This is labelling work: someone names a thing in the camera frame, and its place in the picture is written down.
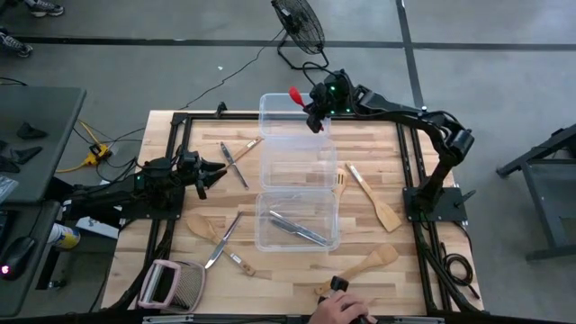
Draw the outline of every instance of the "sneaker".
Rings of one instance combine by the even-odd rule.
[[[36,0],[36,4],[28,5],[30,14],[34,17],[41,18],[45,15],[51,15],[52,17],[58,17],[64,13],[64,7],[61,5],[49,3],[43,0]]]
[[[32,46],[24,44],[3,32],[0,32],[0,45],[6,50],[16,53],[21,58],[28,58],[32,53]]]

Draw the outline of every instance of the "person's arm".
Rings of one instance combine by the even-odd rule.
[[[349,324],[361,315],[366,316],[371,323],[376,323],[376,319],[368,315],[363,300],[352,293],[337,291],[318,305],[309,324]]]

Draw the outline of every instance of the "metal tongs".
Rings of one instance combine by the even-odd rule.
[[[306,229],[301,225],[295,224],[287,220],[286,218],[284,218],[282,215],[280,215],[275,211],[270,211],[270,214],[274,216],[270,221],[280,230],[283,230],[293,235],[303,237],[323,247],[326,247],[328,245],[328,240],[323,238],[321,235],[309,229]]]

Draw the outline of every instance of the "fan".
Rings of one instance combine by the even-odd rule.
[[[282,46],[286,43],[286,39],[290,36],[296,45],[304,52],[315,55],[322,54],[328,66],[329,62],[324,54],[324,31],[316,14],[306,2],[306,0],[272,0],[272,7],[276,10],[276,14],[280,19],[280,23],[286,30],[282,37],[280,44],[278,44],[278,55],[288,63],[290,68],[303,70],[303,69],[319,69],[320,67],[296,67],[286,58],[282,53]]]

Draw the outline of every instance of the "concrete floor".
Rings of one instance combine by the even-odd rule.
[[[0,20],[12,32],[40,36],[187,40],[270,40],[281,26],[268,1],[61,0],[59,18],[32,19],[16,8]],[[402,41],[393,0],[310,0],[328,41]],[[576,3],[570,0],[404,0],[413,41],[461,43],[574,43]],[[176,109],[252,59],[257,47],[110,46],[32,44],[29,59],[0,56],[0,76],[33,86],[78,86],[88,96],[81,118],[111,137],[143,125],[152,109]],[[328,48],[331,67],[390,100],[414,104],[404,49]],[[308,57],[287,49],[296,61]],[[573,51],[415,50],[425,104],[455,114],[473,129],[476,142],[454,171],[466,191],[474,263],[483,302],[492,313],[534,319],[576,318],[576,257],[527,263],[545,237],[520,174],[507,180],[497,166],[527,151],[558,128],[575,123]],[[266,49],[260,59],[193,109],[256,109],[262,94],[306,91],[302,73],[291,71]],[[133,139],[141,138],[141,133]],[[112,162],[138,154],[138,142],[115,146]],[[72,135],[61,167],[77,165],[86,144]],[[103,168],[114,175],[117,170]],[[97,184],[94,170],[61,177]],[[113,241],[87,238],[90,253],[72,256],[69,286],[31,292],[21,316],[85,312],[111,262]]]

